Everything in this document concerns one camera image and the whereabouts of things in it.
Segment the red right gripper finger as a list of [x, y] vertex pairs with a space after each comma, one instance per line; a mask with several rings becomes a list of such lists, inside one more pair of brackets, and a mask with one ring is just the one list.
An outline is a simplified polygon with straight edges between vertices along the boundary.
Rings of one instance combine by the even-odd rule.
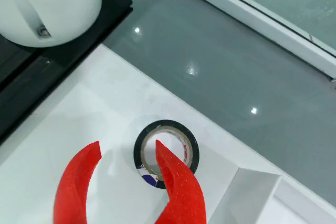
[[169, 202], [156, 223], [206, 223], [203, 192], [193, 172], [159, 140], [155, 141], [157, 164]]

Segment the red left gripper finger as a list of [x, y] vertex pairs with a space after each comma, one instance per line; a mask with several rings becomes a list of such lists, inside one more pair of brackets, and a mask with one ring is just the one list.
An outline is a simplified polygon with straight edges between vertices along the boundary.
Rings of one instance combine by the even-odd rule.
[[80, 150], [66, 166], [55, 194], [53, 223], [87, 223], [87, 193], [101, 160], [98, 141]]

